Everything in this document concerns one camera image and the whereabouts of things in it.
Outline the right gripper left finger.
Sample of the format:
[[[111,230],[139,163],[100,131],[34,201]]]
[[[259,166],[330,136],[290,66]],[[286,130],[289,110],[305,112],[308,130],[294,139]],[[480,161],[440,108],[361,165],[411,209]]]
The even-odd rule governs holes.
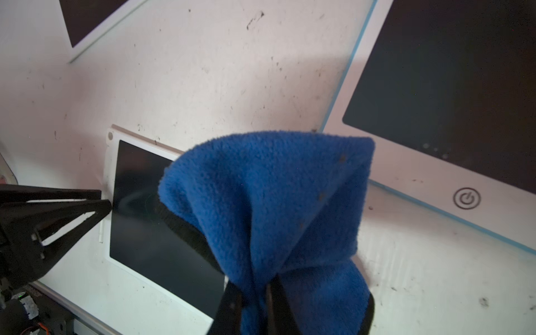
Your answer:
[[[234,283],[227,282],[207,335],[240,335],[242,304],[241,290]]]

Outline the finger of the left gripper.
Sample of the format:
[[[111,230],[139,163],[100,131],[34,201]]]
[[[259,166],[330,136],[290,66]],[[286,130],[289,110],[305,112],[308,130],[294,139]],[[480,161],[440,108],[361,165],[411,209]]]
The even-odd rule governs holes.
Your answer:
[[[1,206],[1,281],[16,289],[44,277],[112,209],[108,200]]]
[[[35,200],[100,200],[101,195],[100,190],[1,185],[1,204]]]

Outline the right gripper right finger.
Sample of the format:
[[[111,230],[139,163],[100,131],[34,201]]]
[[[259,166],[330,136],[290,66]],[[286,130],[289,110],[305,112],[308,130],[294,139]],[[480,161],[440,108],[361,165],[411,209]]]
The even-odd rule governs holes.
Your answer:
[[[279,275],[276,275],[267,284],[265,302],[267,310],[266,334],[301,334]]]

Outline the blue microfibre cloth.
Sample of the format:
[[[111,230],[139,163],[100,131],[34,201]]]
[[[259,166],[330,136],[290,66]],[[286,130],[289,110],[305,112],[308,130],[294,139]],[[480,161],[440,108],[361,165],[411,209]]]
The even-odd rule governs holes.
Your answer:
[[[157,212],[241,290],[241,334],[266,334],[276,275],[301,334],[370,332],[374,296],[353,256],[374,149],[265,131],[205,142],[166,168]]]

